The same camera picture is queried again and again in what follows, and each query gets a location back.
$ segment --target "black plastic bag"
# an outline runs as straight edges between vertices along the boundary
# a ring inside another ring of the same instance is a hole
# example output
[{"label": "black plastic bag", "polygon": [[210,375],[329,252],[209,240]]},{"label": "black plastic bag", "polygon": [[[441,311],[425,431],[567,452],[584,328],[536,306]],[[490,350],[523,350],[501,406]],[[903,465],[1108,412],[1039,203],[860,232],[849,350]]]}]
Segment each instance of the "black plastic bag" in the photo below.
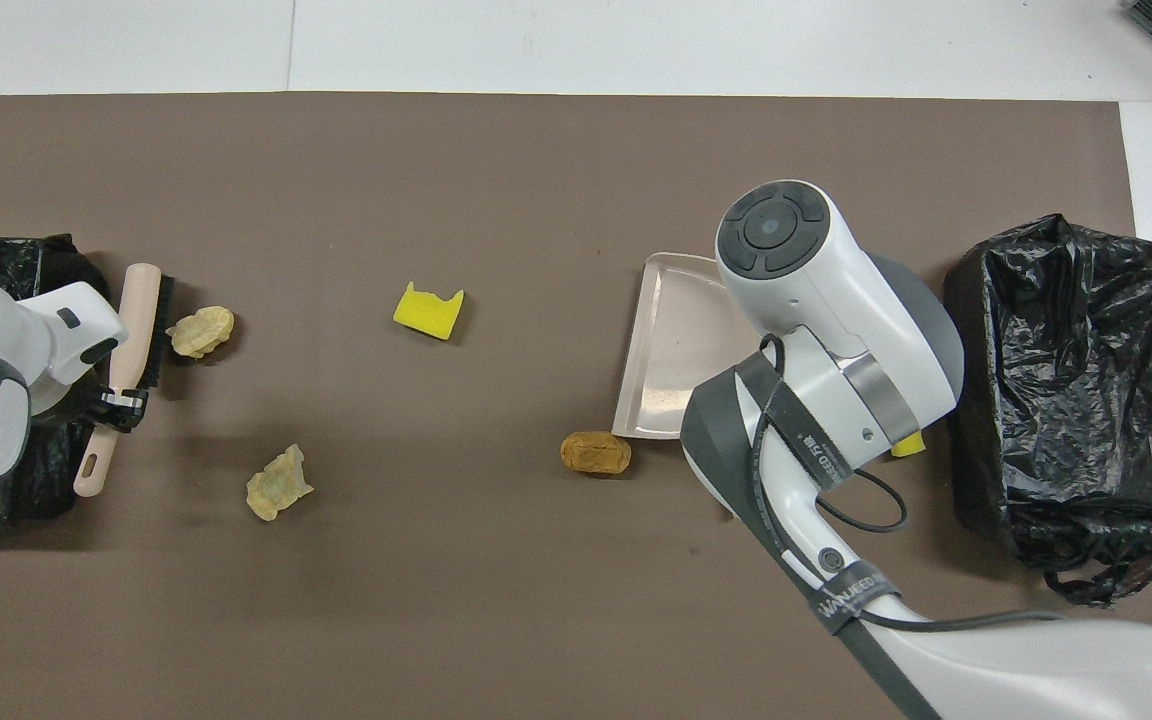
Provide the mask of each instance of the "black plastic bag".
[{"label": "black plastic bag", "polygon": [[945,302],[967,364],[957,518],[1070,602],[1138,592],[1152,581],[1152,242],[1039,218],[969,251]]},{"label": "black plastic bag", "polygon": [[[0,287],[14,300],[74,282],[86,282],[109,298],[105,276],[78,252],[68,234],[41,240],[0,237]],[[17,520],[54,518],[74,506],[73,479],[91,430],[81,420],[29,429],[17,469],[0,486],[0,528]]]}]

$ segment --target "brown table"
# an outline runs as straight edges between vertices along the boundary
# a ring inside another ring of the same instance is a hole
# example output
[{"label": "brown table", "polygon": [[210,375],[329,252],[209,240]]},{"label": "brown table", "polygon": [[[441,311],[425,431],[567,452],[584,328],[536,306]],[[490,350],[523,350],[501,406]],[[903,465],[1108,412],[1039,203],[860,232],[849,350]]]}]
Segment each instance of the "brown table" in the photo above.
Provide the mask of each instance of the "brown table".
[{"label": "brown table", "polygon": [[[0,535],[0,717],[895,714],[677,444],[621,480],[558,460],[611,424],[646,256],[708,253],[780,177],[935,286],[1051,211],[1134,228],[1111,104],[0,97],[0,234],[238,314],[104,495]],[[465,288],[450,342],[391,320],[408,281]],[[1060,609],[956,524],[929,441],[878,464],[914,526],[844,537],[924,614]],[[317,490],[266,524],[243,484],[291,442]],[[1152,585],[1115,616],[1152,623]]]}]

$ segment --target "velcro strap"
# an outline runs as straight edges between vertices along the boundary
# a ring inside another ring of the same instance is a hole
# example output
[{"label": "velcro strap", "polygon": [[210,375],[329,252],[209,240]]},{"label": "velcro strap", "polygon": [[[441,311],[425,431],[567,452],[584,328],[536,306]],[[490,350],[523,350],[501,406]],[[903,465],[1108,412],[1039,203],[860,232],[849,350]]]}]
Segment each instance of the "velcro strap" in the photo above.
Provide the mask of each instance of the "velcro strap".
[{"label": "velcro strap", "polygon": [[882,594],[900,594],[882,570],[874,568],[864,560],[848,564],[835,577],[826,579],[818,591],[808,598],[808,605],[820,620],[824,629],[836,635],[842,626],[855,617],[861,617],[861,611],[874,598]]},{"label": "velcro strap", "polygon": [[791,454],[812,475],[821,492],[835,488],[851,477],[855,469],[847,464],[842,452],[831,441],[794,389],[776,374],[767,357],[761,353],[750,355],[736,365],[736,374],[768,416],[770,424]]}]

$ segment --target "white floor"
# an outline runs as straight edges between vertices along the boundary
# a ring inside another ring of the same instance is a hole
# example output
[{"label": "white floor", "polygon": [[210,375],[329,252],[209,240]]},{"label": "white floor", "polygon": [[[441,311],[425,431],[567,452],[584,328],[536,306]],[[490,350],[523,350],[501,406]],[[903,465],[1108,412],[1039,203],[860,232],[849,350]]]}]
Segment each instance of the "white floor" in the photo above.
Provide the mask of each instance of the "white floor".
[{"label": "white floor", "polygon": [[1152,240],[1152,37],[1117,0],[0,0],[0,94],[283,90],[1122,101]]}]

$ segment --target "dustpan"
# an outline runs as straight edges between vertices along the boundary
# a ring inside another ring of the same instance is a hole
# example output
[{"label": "dustpan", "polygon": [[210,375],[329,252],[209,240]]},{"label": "dustpan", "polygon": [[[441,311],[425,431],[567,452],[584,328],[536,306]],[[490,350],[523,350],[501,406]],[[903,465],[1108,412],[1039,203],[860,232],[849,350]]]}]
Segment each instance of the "dustpan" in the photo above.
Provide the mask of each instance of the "dustpan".
[{"label": "dustpan", "polygon": [[691,388],[743,361],[758,341],[723,288],[717,262],[677,252],[650,256],[612,433],[677,439]]}]

